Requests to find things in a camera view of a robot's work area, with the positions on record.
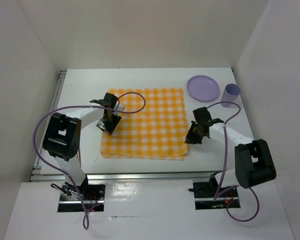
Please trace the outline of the yellow white checkered cloth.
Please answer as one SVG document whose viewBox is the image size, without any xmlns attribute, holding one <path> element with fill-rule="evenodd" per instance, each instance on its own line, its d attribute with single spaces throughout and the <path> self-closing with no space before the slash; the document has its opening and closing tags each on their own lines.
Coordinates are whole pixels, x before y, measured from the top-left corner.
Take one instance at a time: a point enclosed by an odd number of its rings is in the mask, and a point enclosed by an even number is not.
<svg viewBox="0 0 300 240">
<path fill-rule="evenodd" d="M 109 92 L 119 97 L 127 113 L 122 114 L 112 135 L 102 135 L 103 157 L 174 161 L 186 158 L 188 120 L 182 88 L 112 88 Z"/>
</svg>

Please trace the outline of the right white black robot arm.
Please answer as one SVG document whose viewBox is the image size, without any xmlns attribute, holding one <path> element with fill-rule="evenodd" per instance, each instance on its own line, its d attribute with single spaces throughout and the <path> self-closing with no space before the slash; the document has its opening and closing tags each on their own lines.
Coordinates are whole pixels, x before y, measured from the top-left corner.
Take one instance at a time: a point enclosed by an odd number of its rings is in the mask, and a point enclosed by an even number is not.
<svg viewBox="0 0 300 240">
<path fill-rule="evenodd" d="M 223 121 L 212 118 L 207 107 L 192 111 L 194 120 L 185 137 L 185 143 L 200 145 L 204 138 L 224 144 L 222 171 L 214 174 L 208 184 L 213 196 L 220 196 L 226 187 L 252 188 L 277 178 L 268 143 L 264 139 L 247 137 L 228 126 L 236 115 Z"/>
</svg>

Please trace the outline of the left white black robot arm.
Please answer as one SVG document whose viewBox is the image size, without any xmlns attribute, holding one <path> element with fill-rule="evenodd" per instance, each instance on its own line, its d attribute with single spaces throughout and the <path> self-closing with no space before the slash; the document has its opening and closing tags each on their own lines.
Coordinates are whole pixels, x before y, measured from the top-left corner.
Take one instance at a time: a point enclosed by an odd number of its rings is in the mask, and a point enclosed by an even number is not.
<svg viewBox="0 0 300 240">
<path fill-rule="evenodd" d="M 81 130 L 97 122 L 96 126 L 100 130 L 111 135 L 122 118 L 119 111 L 124 109 L 119 98 L 107 92 L 103 99 L 91 100 L 89 107 L 67 114 L 55 112 L 50 117 L 43 149 L 56 160 L 71 194 L 78 200 L 89 195 L 88 177 L 79 160 Z"/>
</svg>

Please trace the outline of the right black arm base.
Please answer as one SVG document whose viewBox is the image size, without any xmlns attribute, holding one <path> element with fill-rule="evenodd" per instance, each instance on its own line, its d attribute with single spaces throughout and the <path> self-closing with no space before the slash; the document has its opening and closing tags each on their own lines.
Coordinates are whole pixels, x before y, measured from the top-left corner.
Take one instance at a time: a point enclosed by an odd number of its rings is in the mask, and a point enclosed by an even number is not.
<svg viewBox="0 0 300 240">
<path fill-rule="evenodd" d="M 230 204 L 230 208 L 240 208 L 240 200 L 236 188 L 228 190 L 214 200 L 218 184 L 214 178 L 209 181 L 192 183 L 192 188 L 188 191 L 193 193 L 194 204 L 196 210 L 214 210 L 226 209 Z"/>
</svg>

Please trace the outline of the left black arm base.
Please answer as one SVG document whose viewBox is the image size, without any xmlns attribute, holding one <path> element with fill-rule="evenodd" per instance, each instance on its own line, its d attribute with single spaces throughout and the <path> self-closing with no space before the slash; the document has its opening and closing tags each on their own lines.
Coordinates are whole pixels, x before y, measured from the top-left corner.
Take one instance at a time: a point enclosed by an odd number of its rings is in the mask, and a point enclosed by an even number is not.
<svg viewBox="0 0 300 240">
<path fill-rule="evenodd" d="M 58 202 L 58 213 L 83 212 L 79 194 L 71 189 L 66 183 L 58 186 L 55 183 L 50 185 L 53 189 L 60 191 Z M 81 193 L 84 206 L 91 212 L 103 212 L 105 207 L 105 184 L 88 185 L 84 193 Z"/>
</svg>

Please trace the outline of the purple plastic plate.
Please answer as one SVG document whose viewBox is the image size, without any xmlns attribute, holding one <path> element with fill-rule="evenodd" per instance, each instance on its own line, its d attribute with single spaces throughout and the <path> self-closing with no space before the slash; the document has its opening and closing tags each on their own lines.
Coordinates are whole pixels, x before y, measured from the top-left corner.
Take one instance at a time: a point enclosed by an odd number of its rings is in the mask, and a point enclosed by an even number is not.
<svg viewBox="0 0 300 240">
<path fill-rule="evenodd" d="M 193 99 L 201 102 L 214 101 L 220 94 L 218 83 L 206 75 L 191 77 L 186 83 L 186 89 Z"/>
</svg>

